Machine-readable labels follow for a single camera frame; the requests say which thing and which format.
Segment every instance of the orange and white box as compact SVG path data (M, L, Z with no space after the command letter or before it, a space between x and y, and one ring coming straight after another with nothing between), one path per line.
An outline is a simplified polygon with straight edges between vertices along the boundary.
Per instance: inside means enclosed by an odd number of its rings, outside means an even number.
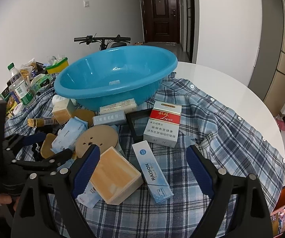
M144 140L174 148L178 141L182 106L156 101L143 133Z

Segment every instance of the white bottle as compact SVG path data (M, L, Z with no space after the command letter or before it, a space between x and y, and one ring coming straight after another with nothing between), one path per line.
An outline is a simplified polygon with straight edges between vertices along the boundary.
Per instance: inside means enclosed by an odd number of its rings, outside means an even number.
M11 86L9 87L9 91L14 91L17 97L21 100L25 107L29 107L33 102L35 102L35 98L30 91L28 84L24 80L21 72L14 67L14 64L10 64L8 66L8 70L10 72L10 81Z

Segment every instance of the blue plastic basin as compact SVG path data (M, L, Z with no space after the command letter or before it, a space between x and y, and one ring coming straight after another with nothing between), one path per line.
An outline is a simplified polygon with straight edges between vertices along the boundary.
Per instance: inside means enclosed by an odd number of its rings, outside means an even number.
M154 95L177 64L172 52L159 47L112 48L72 63L56 78L54 88L94 111L130 98L139 105Z

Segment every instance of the green bottle cap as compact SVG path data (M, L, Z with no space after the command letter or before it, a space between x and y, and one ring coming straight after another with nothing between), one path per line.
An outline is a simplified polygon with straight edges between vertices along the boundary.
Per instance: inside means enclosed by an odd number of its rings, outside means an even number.
M11 70L12 68L14 68L14 63L12 63L8 66L8 70Z

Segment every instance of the hallway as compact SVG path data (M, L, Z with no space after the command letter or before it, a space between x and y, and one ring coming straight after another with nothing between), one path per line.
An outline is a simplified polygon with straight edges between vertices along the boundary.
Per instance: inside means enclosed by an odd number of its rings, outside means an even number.
M173 44L173 43L162 43L162 42L148 42L144 44L145 46L154 46L154 47L161 47L167 49L175 54L180 62L190 62L189 58L186 55L186 52L183 52L182 47L180 44Z

